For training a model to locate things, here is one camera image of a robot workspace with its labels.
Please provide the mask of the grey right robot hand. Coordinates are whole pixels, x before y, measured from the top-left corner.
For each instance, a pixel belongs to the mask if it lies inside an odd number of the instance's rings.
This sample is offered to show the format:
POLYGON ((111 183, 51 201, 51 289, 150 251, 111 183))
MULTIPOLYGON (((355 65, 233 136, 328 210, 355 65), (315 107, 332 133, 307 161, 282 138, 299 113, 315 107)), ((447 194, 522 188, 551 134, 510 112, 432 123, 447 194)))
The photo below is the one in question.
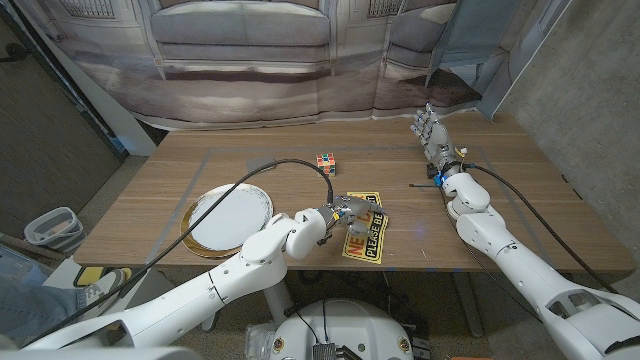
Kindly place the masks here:
POLYGON ((429 103, 426 104, 425 110, 416 112, 410 129, 424 148, 430 178, 438 174, 449 177, 461 171, 451 137, 429 103))

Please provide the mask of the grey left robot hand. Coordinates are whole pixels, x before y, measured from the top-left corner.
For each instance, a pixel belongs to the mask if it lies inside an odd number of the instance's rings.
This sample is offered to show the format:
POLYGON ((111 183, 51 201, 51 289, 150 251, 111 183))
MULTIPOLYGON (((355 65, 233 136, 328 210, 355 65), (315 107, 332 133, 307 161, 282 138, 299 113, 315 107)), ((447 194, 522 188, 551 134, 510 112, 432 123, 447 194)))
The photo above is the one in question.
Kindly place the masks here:
POLYGON ((344 224, 347 232, 353 236, 368 236, 368 228, 356 221, 357 217, 368 212, 384 214, 385 210, 378 204, 366 199, 341 195, 336 196, 330 203, 318 208, 326 224, 326 237, 332 235, 336 225, 344 224))

